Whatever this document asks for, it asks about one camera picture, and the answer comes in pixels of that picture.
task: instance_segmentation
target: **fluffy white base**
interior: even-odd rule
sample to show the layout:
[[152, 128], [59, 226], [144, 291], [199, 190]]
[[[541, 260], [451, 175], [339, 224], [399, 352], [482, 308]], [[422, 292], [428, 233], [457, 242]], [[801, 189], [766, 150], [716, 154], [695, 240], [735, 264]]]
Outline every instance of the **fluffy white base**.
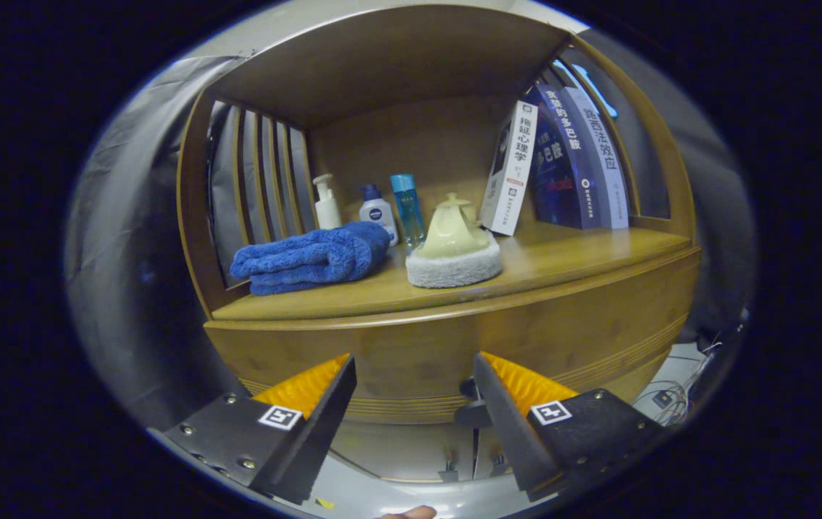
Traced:
[[500, 247], [494, 234], [485, 231], [490, 243], [486, 249], [461, 256], [426, 259], [412, 252], [405, 262], [408, 282], [424, 288], [448, 288], [478, 283], [500, 274]]

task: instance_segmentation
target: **blue cap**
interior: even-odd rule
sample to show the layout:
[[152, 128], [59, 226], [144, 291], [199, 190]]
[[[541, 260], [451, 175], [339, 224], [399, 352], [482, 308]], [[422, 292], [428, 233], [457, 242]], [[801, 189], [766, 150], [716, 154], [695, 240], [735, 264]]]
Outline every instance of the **blue cap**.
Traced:
[[363, 201], [367, 200], [375, 200], [376, 198], [382, 198], [382, 194], [379, 193], [379, 188], [376, 187], [375, 184], [364, 184], [361, 186], [361, 191], [363, 191]]
[[392, 191], [400, 193], [408, 190], [414, 190], [414, 177], [407, 173], [393, 174]]

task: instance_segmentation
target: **teapot lid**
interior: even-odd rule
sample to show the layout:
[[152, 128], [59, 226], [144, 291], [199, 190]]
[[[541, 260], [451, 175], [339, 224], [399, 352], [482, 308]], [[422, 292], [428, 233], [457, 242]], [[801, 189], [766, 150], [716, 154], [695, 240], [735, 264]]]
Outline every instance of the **teapot lid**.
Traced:
[[447, 193], [446, 200], [441, 201], [441, 203], [437, 204], [437, 209], [440, 209], [441, 207], [464, 206], [470, 204], [471, 202], [468, 200], [462, 200], [461, 198], [457, 198], [456, 193]]

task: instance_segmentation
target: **white pump bottle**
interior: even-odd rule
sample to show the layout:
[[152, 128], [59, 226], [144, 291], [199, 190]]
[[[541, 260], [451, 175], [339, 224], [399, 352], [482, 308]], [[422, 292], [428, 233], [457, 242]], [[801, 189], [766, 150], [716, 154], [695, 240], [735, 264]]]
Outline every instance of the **white pump bottle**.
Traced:
[[335, 194], [328, 187], [332, 175], [330, 173], [319, 175], [311, 183], [318, 187], [318, 201], [315, 203], [315, 213], [318, 214], [319, 229], [333, 229], [342, 226], [341, 211], [337, 209]]

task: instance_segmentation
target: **black background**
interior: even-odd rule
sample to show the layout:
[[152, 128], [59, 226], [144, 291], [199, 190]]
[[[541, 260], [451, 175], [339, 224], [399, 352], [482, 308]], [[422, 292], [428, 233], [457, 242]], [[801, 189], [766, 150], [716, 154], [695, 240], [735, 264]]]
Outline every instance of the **black background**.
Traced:
[[[684, 437], [589, 516], [822, 516], [822, 6], [563, 4], [714, 118], [761, 236], [754, 325]], [[0, 513], [247, 516], [151, 446], [82, 357], [61, 290], [72, 182], [118, 106], [255, 4], [0, 6]]]

